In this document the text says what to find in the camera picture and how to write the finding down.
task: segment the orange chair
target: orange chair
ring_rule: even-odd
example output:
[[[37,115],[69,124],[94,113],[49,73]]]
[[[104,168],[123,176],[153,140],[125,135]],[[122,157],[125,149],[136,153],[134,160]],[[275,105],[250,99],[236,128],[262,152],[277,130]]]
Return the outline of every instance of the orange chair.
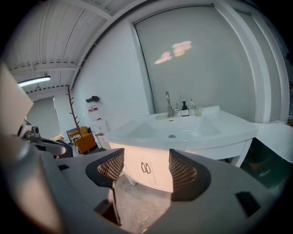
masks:
[[[75,140],[75,144],[78,150],[83,154],[85,152],[90,152],[91,148],[97,147],[97,143],[92,133],[88,133],[87,127],[80,127],[82,137]],[[78,135],[78,131],[73,133],[71,136]]]

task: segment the white sink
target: white sink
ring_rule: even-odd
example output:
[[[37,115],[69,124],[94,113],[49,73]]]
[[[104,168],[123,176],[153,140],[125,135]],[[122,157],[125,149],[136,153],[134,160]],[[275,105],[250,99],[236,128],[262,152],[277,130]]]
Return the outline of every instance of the white sink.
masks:
[[[205,149],[252,139],[257,126],[219,109],[202,109],[202,116],[164,118],[166,113],[142,116],[104,135],[111,143],[155,149]]]

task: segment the soap dispenser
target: soap dispenser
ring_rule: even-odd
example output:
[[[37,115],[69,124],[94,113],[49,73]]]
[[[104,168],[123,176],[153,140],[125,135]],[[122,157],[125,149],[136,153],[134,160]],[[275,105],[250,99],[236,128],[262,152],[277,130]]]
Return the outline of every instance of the soap dispenser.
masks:
[[[183,101],[183,106],[181,109],[181,116],[189,116],[189,109],[186,106],[186,101]]]

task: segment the frosted glass window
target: frosted glass window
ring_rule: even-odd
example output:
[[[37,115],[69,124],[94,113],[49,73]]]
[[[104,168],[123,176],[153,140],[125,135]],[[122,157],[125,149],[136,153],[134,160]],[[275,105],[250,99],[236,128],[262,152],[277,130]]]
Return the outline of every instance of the frosted glass window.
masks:
[[[281,111],[281,87],[279,73],[274,56],[271,52],[269,43],[267,42],[264,34],[253,20],[253,18],[245,13],[238,12],[242,19],[246,22],[248,27],[253,32],[257,42],[259,43],[261,50],[265,56],[267,68],[269,70],[270,82],[271,82],[271,117],[270,121],[274,121],[280,118]]]
[[[248,121],[255,119],[252,73],[244,48],[213,7],[166,11],[136,24],[157,113],[191,98],[202,106],[219,105]]]
[[[52,97],[34,101],[27,120],[33,126],[38,126],[42,138],[51,139],[62,134]]]

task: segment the fluorescent light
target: fluorescent light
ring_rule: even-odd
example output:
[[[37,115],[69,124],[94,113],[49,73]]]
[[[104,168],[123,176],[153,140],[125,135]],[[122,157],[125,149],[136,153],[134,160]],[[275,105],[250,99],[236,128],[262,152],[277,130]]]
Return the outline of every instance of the fluorescent light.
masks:
[[[34,78],[34,79],[26,80],[23,82],[19,82],[18,85],[20,87],[23,87],[23,86],[32,85],[32,84],[36,84],[36,83],[40,83],[40,82],[48,81],[48,80],[51,80],[51,77],[44,76],[44,77],[39,77],[39,78]]]

